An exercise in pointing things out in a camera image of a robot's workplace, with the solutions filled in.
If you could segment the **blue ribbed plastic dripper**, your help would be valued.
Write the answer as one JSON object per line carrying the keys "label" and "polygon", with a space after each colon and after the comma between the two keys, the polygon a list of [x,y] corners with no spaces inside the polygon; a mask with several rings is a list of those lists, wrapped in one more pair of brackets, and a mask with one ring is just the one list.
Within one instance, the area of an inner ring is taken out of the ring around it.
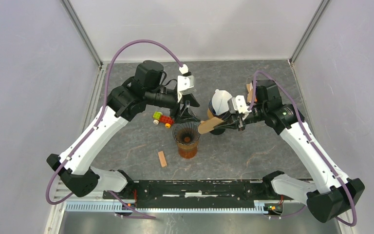
{"label": "blue ribbed plastic dripper", "polygon": [[220,118],[220,119],[223,119],[223,120],[229,118],[230,115],[231,115],[231,113],[230,113],[229,111],[224,112],[224,113],[221,113],[220,115],[217,115],[217,114],[216,114],[216,111],[215,111],[215,109],[214,109],[214,107],[213,107],[213,105],[212,105],[212,101],[209,102],[209,104],[208,104],[208,109],[209,109],[210,113],[211,113],[214,117],[217,117],[217,118]]}

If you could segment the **clear smoky ribbed dripper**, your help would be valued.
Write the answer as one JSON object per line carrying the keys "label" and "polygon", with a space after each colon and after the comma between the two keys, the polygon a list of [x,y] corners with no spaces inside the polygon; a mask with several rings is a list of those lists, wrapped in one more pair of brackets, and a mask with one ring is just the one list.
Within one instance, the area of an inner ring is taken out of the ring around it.
{"label": "clear smoky ribbed dripper", "polygon": [[198,132],[199,122],[185,122],[175,124],[172,136],[176,143],[190,145],[199,141],[201,134]]}

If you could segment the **light wooden ring holder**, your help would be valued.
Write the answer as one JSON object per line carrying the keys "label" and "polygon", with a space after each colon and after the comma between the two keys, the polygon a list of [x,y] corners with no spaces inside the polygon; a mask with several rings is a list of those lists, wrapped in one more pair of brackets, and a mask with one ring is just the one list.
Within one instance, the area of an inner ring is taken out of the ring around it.
{"label": "light wooden ring holder", "polygon": [[208,119],[211,120],[211,119],[218,119],[218,117],[216,117],[215,115],[213,115],[213,113],[211,112],[210,109],[207,110],[207,116],[208,116]]}

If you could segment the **brown paper coffee filter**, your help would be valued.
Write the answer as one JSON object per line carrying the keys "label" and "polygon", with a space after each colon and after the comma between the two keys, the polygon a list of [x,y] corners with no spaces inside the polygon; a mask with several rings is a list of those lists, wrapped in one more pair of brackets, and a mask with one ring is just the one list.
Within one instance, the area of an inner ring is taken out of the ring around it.
{"label": "brown paper coffee filter", "polygon": [[202,121],[198,126],[198,133],[201,135],[209,133],[214,130],[215,126],[223,123],[223,120],[218,117],[213,117],[206,121]]}

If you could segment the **orange glass carafe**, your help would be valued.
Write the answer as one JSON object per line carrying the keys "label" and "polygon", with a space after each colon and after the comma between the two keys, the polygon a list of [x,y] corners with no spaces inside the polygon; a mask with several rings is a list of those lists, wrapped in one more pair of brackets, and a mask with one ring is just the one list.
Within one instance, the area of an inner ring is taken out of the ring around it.
{"label": "orange glass carafe", "polygon": [[181,148],[178,149],[179,155],[185,159],[191,159],[195,157],[197,154],[197,151],[198,151],[198,148],[193,148],[193,149],[188,149],[188,150],[181,149]]}

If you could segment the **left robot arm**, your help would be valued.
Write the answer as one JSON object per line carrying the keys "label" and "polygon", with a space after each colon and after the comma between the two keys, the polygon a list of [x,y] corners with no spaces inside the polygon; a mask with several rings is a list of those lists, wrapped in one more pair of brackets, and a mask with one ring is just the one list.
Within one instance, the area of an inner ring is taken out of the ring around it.
{"label": "left robot arm", "polygon": [[166,77],[162,64],[152,60],[140,63],[134,76],[111,90],[105,106],[81,136],[66,151],[48,156],[47,163],[73,195],[114,191],[125,199],[133,194],[133,185],[123,171],[101,170],[91,164],[110,139],[148,105],[169,109],[176,123],[199,121],[189,111],[189,107],[200,106],[192,94],[195,77],[186,65],[180,70],[183,74],[176,78],[175,88],[167,89],[162,84]]}

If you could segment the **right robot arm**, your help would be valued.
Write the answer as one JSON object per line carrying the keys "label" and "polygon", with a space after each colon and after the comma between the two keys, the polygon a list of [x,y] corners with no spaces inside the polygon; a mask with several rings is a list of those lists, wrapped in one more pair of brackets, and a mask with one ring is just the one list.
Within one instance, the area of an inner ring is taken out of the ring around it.
{"label": "right robot arm", "polygon": [[365,186],[332,161],[297,106],[283,103],[282,93],[283,89],[272,80],[251,83],[251,98],[216,90],[208,105],[208,115],[216,121],[211,132],[219,135],[226,129],[242,131],[248,124],[263,121],[296,153],[313,182],[275,171],[263,177],[262,194],[268,199],[281,195],[296,200],[322,223],[339,219],[342,213],[355,209]]}

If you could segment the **orange black coffee filter box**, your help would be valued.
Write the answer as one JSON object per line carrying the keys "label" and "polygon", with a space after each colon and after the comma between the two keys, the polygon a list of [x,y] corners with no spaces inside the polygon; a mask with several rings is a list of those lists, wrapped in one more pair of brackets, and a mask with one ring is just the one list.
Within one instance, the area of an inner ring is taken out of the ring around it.
{"label": "orange black coffee filter box", "polygon": [[252,82],[250,82],[246,85],[246,90],[247,90],[246,102],[248,104],[251,104],[252,103],[252,98],[253,98],[253,83]]}

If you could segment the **colourful toy brick car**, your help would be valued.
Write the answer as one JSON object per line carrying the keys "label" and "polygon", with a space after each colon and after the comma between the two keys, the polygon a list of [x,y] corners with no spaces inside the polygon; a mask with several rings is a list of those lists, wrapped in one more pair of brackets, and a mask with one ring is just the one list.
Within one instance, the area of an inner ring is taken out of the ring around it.
{"label": "colourful toy brick car", "polygon": [[164,115],[162,112],[154,112],[152,118],[155,125],[163,124],[168,129],[175,123],[174,119]]}

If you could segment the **small wooden block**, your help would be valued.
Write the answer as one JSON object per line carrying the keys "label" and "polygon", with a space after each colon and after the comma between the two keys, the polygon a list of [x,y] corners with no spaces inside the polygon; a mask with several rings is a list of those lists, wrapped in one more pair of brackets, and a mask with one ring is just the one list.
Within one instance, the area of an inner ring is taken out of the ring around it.
{"label": "small wooden block", "polygon": [[167,167],[167,161],[166,161],[165,154],[163,151],[158,152],[158,157],[159,157],[161,167]]}

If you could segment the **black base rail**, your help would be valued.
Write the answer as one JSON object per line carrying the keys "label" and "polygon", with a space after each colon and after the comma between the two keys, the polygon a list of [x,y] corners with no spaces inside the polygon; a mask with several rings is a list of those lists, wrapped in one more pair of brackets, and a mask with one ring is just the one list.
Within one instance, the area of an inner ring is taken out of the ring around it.
{"label": "black base rail", "polygon": [[251,208],[254,201],[290,200],[267,189],[261,180],[138,180],[117,196],[134,200],[136,208]]}

